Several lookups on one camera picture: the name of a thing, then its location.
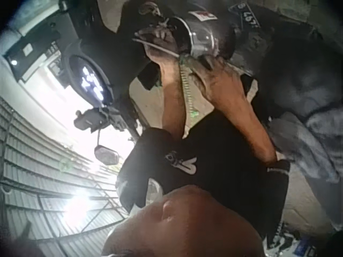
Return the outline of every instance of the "metal roof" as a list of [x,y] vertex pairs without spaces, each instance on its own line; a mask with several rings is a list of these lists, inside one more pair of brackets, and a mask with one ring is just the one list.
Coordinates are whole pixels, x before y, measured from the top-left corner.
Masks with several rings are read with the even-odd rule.
[[11,239],[30,221],[28,238],[46,256],[100,256],[108,233],[128,216],[116,172],[47,138],[2,98],[0,141],[0,194]]

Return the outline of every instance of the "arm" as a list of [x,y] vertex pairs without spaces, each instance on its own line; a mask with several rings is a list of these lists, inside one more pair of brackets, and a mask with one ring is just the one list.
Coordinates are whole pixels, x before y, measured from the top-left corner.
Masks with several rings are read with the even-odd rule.
[[[145,40],[146,34],[153,34],[155,36],[153,43],[177,52],[176,41],[168,29],[149,27],[139,32],[143,40]],[[161,69],[164,94],[162,128],[168,131],[174,139],[182,139],[187,116],[178,60],[171,55],[147,46],[145,46],[145,51],[153,62],[160,65]]]
[[222,58],[206,56],[211,70],[192,57],[187,60],[194,71],[194,83],[216,109],[244,135],[255,156],[266,165],[277,161],[274,146],[244,95],[239,75]]

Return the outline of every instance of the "person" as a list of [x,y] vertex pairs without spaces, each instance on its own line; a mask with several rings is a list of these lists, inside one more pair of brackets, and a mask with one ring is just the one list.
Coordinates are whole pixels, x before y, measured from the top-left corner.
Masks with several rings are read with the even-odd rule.
[[[178,51],[169,30],[139,32],[142,39],[151,34],[155,44]],[[114,230],[102,255],[264,256],[262,239],[278,229],[289,167],[278,162],[240,76],[222,58],[185,59],[190,80],[215,109],[183,139],[187,115],[178,60],[145,50],[161,68],[162,129],[147,129],[123,164],[116,183],[121,204],[128,212],[143,209]],[[145,206],[150,179],[165,195]]]

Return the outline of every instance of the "hand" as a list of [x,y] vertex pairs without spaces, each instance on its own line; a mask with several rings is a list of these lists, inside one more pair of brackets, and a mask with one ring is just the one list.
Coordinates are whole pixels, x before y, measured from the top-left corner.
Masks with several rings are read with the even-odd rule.
[[[142,40],[147,40],[147,37],[153,37],[152,43],[166,48],[172,52],[178,53],[176,41],[171,31],[164,27],[149,27],[138,32],[138,36]],[[163,51],[154,49],[144,45],[147,56],[153,62],[160,65],[161,68],[169,68],[171,65],[177,64],[177,59]]]
[[190,80],[200,89],[204,98],[224,112],[228,119],[239,118],[247,110],[249,102],[245,97],[240,76],[221,57],[205,56],[210,70],[198,60],[189,56],[187,66],[193,71]]

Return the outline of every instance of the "rearview mirror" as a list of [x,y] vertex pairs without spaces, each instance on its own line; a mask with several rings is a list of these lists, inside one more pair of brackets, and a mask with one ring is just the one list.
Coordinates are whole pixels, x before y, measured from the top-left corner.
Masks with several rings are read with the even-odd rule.
[[94,155],[105,165],[117,165],[119,163],[119,154],[105,146],[98,145],[94,149]]

